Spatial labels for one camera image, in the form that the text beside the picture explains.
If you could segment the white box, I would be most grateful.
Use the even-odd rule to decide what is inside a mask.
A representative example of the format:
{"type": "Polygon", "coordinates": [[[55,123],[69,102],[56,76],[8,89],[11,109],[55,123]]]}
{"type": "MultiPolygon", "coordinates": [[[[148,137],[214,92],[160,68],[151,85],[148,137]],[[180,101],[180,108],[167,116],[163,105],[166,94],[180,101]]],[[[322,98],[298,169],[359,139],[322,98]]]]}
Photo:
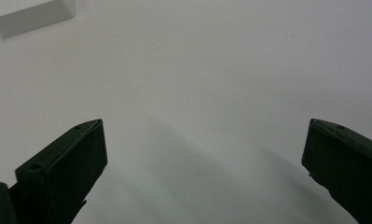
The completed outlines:
{"type": "Polygon", "coordinates": [[[9,38],[76,14],[76,0],[0,0],[0,37],[9,38]]]}

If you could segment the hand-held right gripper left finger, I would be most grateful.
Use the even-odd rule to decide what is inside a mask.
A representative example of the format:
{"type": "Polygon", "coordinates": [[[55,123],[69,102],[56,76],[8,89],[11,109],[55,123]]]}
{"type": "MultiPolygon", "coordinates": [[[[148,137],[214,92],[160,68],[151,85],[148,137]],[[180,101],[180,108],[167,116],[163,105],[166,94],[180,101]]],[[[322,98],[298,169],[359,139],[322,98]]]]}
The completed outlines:
{"type": "Polygon", "coordinates": [[[107,165],[103,122],[76,125],[16,169],[20,224],[71,224],[107,165]]]}

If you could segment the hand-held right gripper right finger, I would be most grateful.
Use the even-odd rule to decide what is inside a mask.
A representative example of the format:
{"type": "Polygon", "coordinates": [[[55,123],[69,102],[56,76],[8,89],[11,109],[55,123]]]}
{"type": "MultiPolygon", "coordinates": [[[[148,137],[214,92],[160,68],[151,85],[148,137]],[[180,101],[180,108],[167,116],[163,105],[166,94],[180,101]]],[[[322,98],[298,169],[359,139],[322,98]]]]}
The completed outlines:
{"type": "Polygon", "coordinates": [[[372,140],[312,119],[301,163],[359,224],[372,224],[372,140]]]}

